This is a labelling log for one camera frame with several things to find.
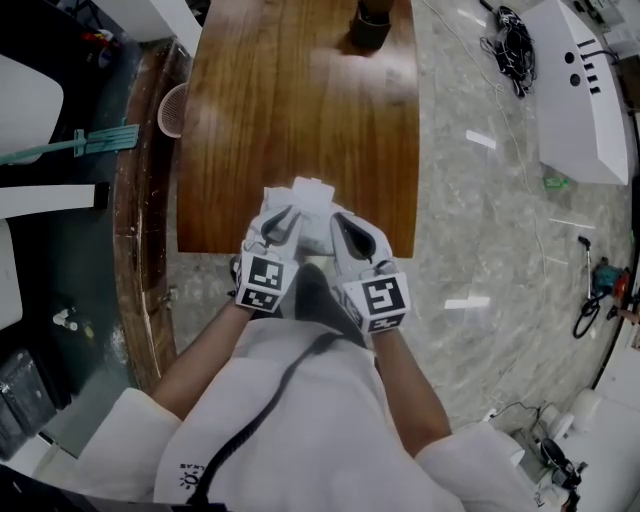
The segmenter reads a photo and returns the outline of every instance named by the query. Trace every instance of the white cable on floor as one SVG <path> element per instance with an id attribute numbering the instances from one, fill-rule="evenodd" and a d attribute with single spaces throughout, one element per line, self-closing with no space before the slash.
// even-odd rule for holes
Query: white cable on floor
<path id="1" fill-rule="evenodd" d="M 478 71 L 480 71 L 480 74 L 482 75 L 482 78 L 484 78 L 484 81 L 487 82 L 491 87 L 493 87 L 495 93 L 496 93 L 496 104 L 498 105 L 498 108 L 500 109 L 500 113 L 502 114 L 502 117 L 504 119 L 504 124 L 507 126 L 507 130 L 509 132 L 509 135 L 511 136 L 511 139 L 513 140 L 513 143 L 516 146 L 516 154 L 518 155 L 518 162 L 520 163 L 520 169 L 522 169 L 522 174 L 524 176 L 524 185 L 527 189 L 527 192 L 529 193 L 529 196 L 535 200 L 535 196 L 533 195 L 533 192 L 531 192 L 531 188 L 529 187 L 529 182 L 527 180 L 527 170 L 525 168 L 525 165 L 522 161 L 522 155 L 520 154 L 520 146 L 518 145 L 518 141 L 516 140 L 515 135 L 513 134 L 513 131 L 511 131 L 511 126 L 509 126 L 509 121 L 507 121 L 507 114 L 504 111 L 504 108 L 502 108 L 502 104 L 500 103 L 500 99 L 498 98 L 498 93 L 500 92 L 504 92 L 504 87 L 501 84 L 494 84 L 491 80 L 489 80 L 489 78 L 487 77 L 487 75 L 484 74 L 484 71 L 482 71 L 482 68 L 480 67 L 480 64 L 478 64 L 478 61 L 473 57 L 473 55 L 471 55 L 471 52 L 467 49 L 466 45 L 464 44 L 464 41 L 462 40 L 462 38 L 456 33 L 455 30 L 453 30 L 449 24 L 446 22 L 446 20 L 444 19 L 444 17 L 442 16 L 442 14 L 440 14 L 435 7 L 433 7 L 431 4 L 429 4 L 429 2 L 427 2 L 427 0 L 422 0 L 422 3 L 424 5 L 426 5 L 429 9 L 431 9 L 433 11 L 433 13 L 440 18 L 440 21 L 442 22 L 442 24 L 447 28 L 447 30 L 449 32 L 451 32 L 456 39 L 458 40 L 458 42 L 460 43 L 460 45 L 462 46 L 463 50 L 465 52 L 467 52 L 467 55 L 469 56 L 469 58 L 473 61 L 473 63 L 476 65 L 476 67 L 478 68 Z M 540 247 L 540 253 L 542 254 L 542 274 L 544 276 L 544 283 L 542 286 L 542 305 L 544 306 L 544 303 L 546 302 L 546 297 L 545 297 L 545 286 L 547 283 L 547 266 L 546 266 L 546 262 L 545 262 L 545 254 L 544 254 L 544 246 L 542 245 L 542 240 L 540 239 L 540 235 L 538 234 L 538 217 L 536 215 L 536 209 L 535 209 L 535 204 L 533 205 L 533 230 L 534 233 L 536 235 L 536 240 L 538 241 L 538 246 Z"/>

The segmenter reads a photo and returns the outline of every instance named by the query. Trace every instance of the white t-shirt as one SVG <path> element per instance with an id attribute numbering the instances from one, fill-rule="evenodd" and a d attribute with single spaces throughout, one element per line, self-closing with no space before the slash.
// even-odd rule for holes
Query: white t-shirt
<path id="1" fill-rule="evenodd" d="M 68 487 L 185 503 L 211 458 L 272 397 L 284 369 L 327 330 L 293 320 L 250 322 L 184 422 L 144 393 L 125 391 Z M 306 359 L 271 415 L 218 470 L 210 502 L 242 512 L 535 510 L 486 423 L 410 457 L 373 363 L 370 351 L 345 340 Z"/>

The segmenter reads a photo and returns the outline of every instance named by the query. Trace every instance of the person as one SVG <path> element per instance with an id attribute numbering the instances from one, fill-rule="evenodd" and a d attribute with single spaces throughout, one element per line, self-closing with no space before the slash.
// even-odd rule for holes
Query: person
<path id="1" fill-rule="evenodd" d="M 235 511 L 535 510 L 491 425 L 452 434 L 399 330 L 372 335 L 374 356 L 321 270 L 295 283 L 295 319 L 230 300 L 150 396 L 126 390 L 67 487 Z"/>

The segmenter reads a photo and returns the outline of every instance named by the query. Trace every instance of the shirt sleeve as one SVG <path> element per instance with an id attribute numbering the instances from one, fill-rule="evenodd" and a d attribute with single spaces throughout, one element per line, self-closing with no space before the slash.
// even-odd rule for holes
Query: shirt sleeve
<path id="1" fill-rule="evenodd" d="M 416 462 L 467 512 L 533 512 L 530 492 L 511 464 L 499 434 L 473 424 L 425 447 Z"/>
<path id="2" fill-rule="evenodd" d="M 125 390 L 82 451 L 65 488 L 99 498 L 151 501 L 160 459 L 180 425 L 142 391 Z"/>

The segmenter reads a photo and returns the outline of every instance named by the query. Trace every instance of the bundle of cables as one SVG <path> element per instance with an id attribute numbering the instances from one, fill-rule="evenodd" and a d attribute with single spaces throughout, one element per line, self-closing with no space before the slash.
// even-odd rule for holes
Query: bundle of cables
<path id="1" fill-rule="evenodd" d="M 499 29 L 495 42 L 482 37 L 480 46 L 496 58 L 500 72 L 511 78 L 516 95 L 524 98 L 536 79 L 536 57 L 527 27 L 508 7 L 496 10 L 484 0 L 480 3 L 496 15 Z"/>

